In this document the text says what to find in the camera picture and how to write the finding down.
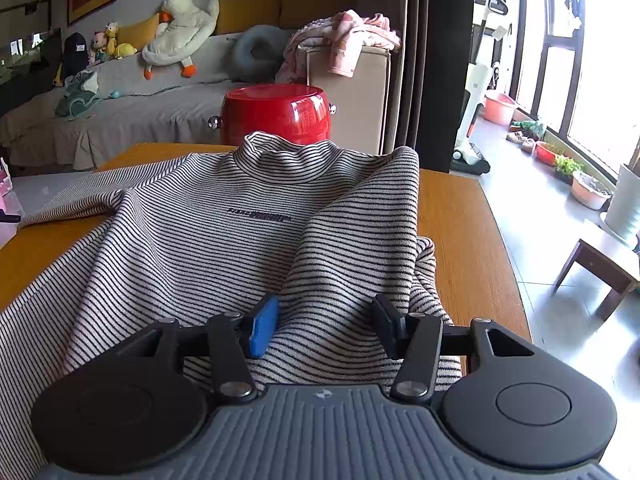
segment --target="gray ribbed panel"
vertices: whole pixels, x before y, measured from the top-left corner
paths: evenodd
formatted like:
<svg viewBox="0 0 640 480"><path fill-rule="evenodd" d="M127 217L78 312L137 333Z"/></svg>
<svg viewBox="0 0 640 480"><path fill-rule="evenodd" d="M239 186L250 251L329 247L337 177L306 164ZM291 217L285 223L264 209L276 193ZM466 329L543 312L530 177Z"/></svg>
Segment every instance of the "gray ribbed panel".
<svg viewBox="0 0 640 480"><path fill-rule="evenodd" d="M431 412L388 400L375 385L270 386L250 405L220 409L193 445L162 465L104 480L611 480L573 472L501 471L466 455ZM97 480L46 468L38 480Z"/></svg>

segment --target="turtleneck collar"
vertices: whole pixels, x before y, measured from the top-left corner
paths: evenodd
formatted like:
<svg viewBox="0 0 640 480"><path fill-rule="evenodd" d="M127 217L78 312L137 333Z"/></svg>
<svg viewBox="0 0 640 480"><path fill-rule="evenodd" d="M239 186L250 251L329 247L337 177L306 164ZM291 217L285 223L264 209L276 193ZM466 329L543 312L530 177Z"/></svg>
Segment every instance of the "turtleneck collar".
<svg viewBox="0 0 640 480"><path fill-rule="evenodd" d="M302 146L281 137L254 132L233 152L238 167L270 184L302 184L320 177L342 149L330 140Z"/></svg>

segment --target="stuffed goose toy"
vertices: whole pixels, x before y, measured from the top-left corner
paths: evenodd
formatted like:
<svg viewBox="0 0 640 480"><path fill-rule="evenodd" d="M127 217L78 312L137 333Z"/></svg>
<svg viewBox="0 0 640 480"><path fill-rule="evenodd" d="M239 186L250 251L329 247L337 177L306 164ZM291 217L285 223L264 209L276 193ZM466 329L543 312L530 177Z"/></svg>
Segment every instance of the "stuffed goose toy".
<svg viewBox="0 0 640 480"><path fill-rule="evenodd" d="M180 62L182 75L191 77L196 67L191 54L200 48L213 33L220 12L218 0L211 0L207 12L199 9L191 0L165 0L162 3L156 37L142 49L146 61L145 78L153 77L154 65L165 66Z"/></svg>

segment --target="logo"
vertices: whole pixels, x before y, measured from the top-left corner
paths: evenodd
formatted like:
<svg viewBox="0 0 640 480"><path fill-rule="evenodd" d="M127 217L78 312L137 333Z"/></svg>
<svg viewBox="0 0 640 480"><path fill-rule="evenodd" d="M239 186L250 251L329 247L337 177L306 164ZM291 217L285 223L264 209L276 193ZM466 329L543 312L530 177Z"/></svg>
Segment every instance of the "logo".
<svg viewBox="0 0 640 480"><path fill-rule="evenodd" d="M329 390L320 390L319 392L314 393L314 395L318 398L318 399L328 399L329 397L331 397L333 394L329 391Z"/></svg>
<svg viewBox="0 0 640 480"><path fill-rule="evenodd" d="M258 220L268 220L270 222L286 222L293 220L293 217L289 215L282 215L279 213L266 213L264 211L253 211L247 209L236 209L235 207L230 207L226 210L227 213L231 213L233 215L247 216L249 218L257 218Z"/></svg>

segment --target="beige cabinet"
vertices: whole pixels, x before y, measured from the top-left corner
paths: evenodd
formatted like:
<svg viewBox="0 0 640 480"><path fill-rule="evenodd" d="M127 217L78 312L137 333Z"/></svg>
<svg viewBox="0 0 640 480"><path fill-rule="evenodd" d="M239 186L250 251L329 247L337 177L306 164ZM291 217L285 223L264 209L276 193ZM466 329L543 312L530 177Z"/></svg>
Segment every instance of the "beige cabinet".
<svg viewBox="0 0 640 480"><path fill-rule="evenodd" d="M327 70L330 48L306 53L306 80L326 93L337 107L331 116L331 140L341 148L382 153L391 60L383 48L364 46L353 77Z"/></svg>

